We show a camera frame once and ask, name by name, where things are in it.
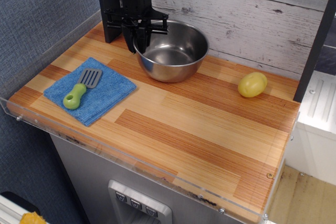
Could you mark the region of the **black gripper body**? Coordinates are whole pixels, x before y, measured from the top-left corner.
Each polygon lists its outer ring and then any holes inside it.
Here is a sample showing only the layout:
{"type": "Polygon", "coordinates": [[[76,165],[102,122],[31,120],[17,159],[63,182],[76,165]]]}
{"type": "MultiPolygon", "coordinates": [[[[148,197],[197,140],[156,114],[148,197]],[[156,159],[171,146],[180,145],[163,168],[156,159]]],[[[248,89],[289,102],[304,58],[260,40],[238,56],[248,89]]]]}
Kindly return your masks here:
{"type": "Polygon", "coordinates": [[[152,0],[121,0],[121,7],[107,8],[107,27],[140,29],[157,34],[167,34],[168,15],[156,11],[152,7],[152,0]]]}

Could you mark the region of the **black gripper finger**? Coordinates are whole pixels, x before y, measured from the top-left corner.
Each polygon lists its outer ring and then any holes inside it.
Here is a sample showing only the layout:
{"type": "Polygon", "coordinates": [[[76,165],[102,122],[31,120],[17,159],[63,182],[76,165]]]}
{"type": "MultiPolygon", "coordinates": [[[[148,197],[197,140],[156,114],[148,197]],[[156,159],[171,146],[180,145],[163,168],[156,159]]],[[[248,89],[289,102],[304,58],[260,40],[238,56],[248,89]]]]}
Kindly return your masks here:
{"type": "Polygon", "coordinates": [[[145,53],[150,44],[151,31],[147,27],[140,27],[136,32],[137,47],[140,53],[145,53]]]}
{"type": "Polygon", "coordinates": [[[133,54],[136,53],[136,50],[133,45],[134,27],[128,24],[122,24],[121,28],[128,50],[133,54]]]}

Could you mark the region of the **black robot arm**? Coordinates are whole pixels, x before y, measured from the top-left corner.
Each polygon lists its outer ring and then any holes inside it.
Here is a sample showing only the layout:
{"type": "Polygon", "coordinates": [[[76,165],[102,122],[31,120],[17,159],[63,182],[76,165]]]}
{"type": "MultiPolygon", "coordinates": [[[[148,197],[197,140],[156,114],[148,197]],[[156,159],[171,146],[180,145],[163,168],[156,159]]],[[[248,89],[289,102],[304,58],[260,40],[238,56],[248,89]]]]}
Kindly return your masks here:
{"type": "Polygon", "coordinates": [[[168,14],[152,7],[152,0],[121,0],[121,7],[108,8],[107,27],[120,28],[128,49],[132,53],[145,53],[150,45],[151,34],[169,31],[168,14]]]}

